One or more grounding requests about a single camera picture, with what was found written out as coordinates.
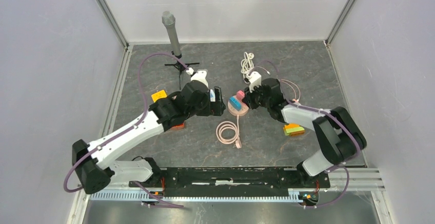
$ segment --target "white wall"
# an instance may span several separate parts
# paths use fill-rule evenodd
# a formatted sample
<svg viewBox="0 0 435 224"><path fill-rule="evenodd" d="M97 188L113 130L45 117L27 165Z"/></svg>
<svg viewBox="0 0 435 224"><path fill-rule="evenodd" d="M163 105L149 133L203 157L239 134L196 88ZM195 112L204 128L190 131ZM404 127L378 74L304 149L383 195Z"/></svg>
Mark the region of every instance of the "white wall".
<svg viewBox="0 0 435 224"><path fill-rule="evenodd" d="M71 145L98 137L122 52L95 0L0 0L0 223L65 223Z"/></svg>
<svg viewBox="0 0 435 224"><path fill-rule="evenodd" d="M332 56L398 223L433 223L435 0L357 0Z"/></svg>
<svg viewBox="0 0 435 224"><path fill-rule="evenodd" d="M182 42L325 39L347 0L106 0L129 42L167 42L162 12Z"/></svg>

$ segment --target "white plastic part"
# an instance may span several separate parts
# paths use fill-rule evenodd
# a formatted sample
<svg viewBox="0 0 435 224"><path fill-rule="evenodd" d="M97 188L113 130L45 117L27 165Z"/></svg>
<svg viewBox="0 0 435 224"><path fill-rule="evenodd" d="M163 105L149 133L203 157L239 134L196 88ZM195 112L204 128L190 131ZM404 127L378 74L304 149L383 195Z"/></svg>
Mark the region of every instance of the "white plastic part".
<svg viewBox="0 0 435 224"><path fill-rule="evenodd" d="M325 158L321 150L302 163L302 167L309 176L316 176L332 166L333 164Z"/></svg>
<svg viewBox="0 0 435 224"><path fill-rule="evenodd" d="M110 185L128 184L132 180L144 182L152 175L152 167L144 159L137 161L114 161L110 169L115 172L110 178Z"/></svg>
<svg viewBox="0 0 435 224"><path fill-rule="evenodd" d="M297 108L293 105L286 105L281 110L281 113L286 123L288 124L296 123L299 126L308 128L312 131L314 131L314 126L312 124L312 121L317 119L318 117L325 116L324 114Z"/></svg>
<svg viewBox="0 0 435 224"><path fill-rule="evenodd" d="M90 142L88 151L91 151L95 147L98 147L106 139L110 139L111 137L121 133L127 128L133 127L134 124L140 119L140 117L142 117L142 115L132 120L128 124L124 125L123 127L119 128L118 130L114 131L113 133ZM96 164L101 169L106 169L110 167L112 163L125 152L129 151L143 141L163 133L163 125L158 124L157 120L158 118L154 114L154 112L148 111L147 117L145 117L142 123L140 123L138 126L135 126L135 129L127 132L119 138L116 138L115 140L104 146L101 150L93 153L91 157L98 159L98 162Z"/></svg>
<svg viewBox="0 0 435 224"><path fill-rule="evenodd" d="M251 74L246 75L246 78L249 80L250 92L254 91L254 87L261 86L261 75L258 72L253 71Z"/></svg>
<svg viewBox="0 0 435 224"><path fill-rule="evenodd" d="M188 68L187 70L186 70L186 73L188 74L188 75L193 75L193 68Z"/></svg>
<svg viewBox="0 0 435 224"><path fill-rule="evenodd" d="M193 76L190 77L190 81L197 80L199 82L202 82L208 88L208 82L205 79L206 76L207 76L207 70L205 69L198 70L198 72L196 72Z"/></svg>

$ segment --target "pink cable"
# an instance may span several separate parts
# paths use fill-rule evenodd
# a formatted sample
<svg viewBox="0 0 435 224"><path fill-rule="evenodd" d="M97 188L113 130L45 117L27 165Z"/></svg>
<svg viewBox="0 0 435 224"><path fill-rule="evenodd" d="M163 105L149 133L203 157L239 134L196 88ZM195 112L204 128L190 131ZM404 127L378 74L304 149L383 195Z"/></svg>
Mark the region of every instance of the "pink cable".
<svg viewBox="0 0 435 224"><path fill-rule="evenodd" d="M298 89L298 92L299 92L299 97L296 99L296 97L295 97L295 99L299 102L299 100L301 99L301 90L299 89L299 87L295 84L295 83L293 83L293 82L291 82L291 81L289 81L289 80L287 80L287 79L282 79L281 80L282 82L289 82L289 83L291 83L291 84L293 84L293 85L295 85L296 86L296 88Z"/></svg>
<svg viewBox="0 0 435 224"><path fill-rule="evenodd" d="M289 83L287 83L286 81L287 81L286 79L282 79L282 80L281 80L282 83L288 85L288 86L293 90L293 93L294 93L294 100L295 100L295 101L299 100L299 99L296 99L296 98L297 98L297 94L296 94L296 90L294 89L294 87L291 86L291 85L290 85Z"/></svg>
<svg viewBox="0 0 435 224"><path fill-rule="evenodd" d="M230 145L235 142L235 146L238 149L240 149L242 147L242 142L240 141L240 129L239 129L240 116L237 115L236 117L237 117L237 125L227 120L219 123L219 125L216 127L216 137L221 143L226 145ZM227 129L234 131L234 136L232 138L226 139L222 136L222 133Z"/></svg>

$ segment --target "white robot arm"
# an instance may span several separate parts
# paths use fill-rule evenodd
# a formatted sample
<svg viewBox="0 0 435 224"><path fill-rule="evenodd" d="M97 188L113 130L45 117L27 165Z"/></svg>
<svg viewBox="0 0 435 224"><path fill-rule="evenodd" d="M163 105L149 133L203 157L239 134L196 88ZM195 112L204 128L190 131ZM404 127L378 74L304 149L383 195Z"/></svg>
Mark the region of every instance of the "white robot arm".
<svg viewBox="0 0 435 224"><path fill-rule="evenodd" d="M278 79L268 78L261 81L261 76L256 71L247 78L250 86L244 90L245 97L242 102L249 108L265 107L272 118L287 124L296 123L316 133L320 150L296 167L302 179L316 177L367 146L366 139L345 108L318 110L299 103L289 103L282 94Z"/></svg>
<svg viewBox="0 0 435 224"><path fill-rule="evenodd" d="M100 191L108 184L125 184L137 180L144 182L150 178L155 162L152 158L138 161L116 161L122 154L139 143L161 134L186 119L198 116L221 116L225 110L221 89L208 89L205 79L207 72L200 70L191 74L191 81L179 92L158 99L150 105L147 114L114 131L113 133L85 143L83 140L72 146L72 164L87 194Z"/></svg>

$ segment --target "orange block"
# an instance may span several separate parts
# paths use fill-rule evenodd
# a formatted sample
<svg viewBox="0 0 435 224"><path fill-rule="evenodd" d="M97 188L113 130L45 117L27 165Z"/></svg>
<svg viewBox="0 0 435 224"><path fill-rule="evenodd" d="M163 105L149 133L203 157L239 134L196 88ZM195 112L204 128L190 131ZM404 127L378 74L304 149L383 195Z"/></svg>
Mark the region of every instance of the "orange block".
<svg viewBox="0 0 435 224"><path fill-rule="evenodd" d="M181 124L181 125L173 126L173 127L171 128L171 130L181 130L181 129L183 129L183 128L184 128L184 123Z"/></svg>

